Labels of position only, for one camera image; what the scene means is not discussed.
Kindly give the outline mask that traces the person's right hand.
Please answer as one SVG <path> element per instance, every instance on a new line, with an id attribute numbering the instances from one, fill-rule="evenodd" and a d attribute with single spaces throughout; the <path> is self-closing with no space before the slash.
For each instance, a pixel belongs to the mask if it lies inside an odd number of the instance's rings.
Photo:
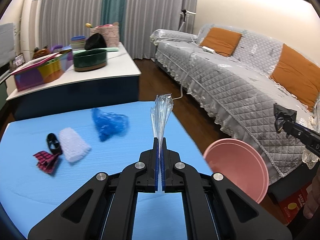
<path id="1" fill-rule="evenodd" d="M 303 214 L 307 219 L 311 219 L 319 207 L 319 180 L 315 177 L 312 181 L 312 190 L 308 193 L 307 201 L 304 205 Z"/>

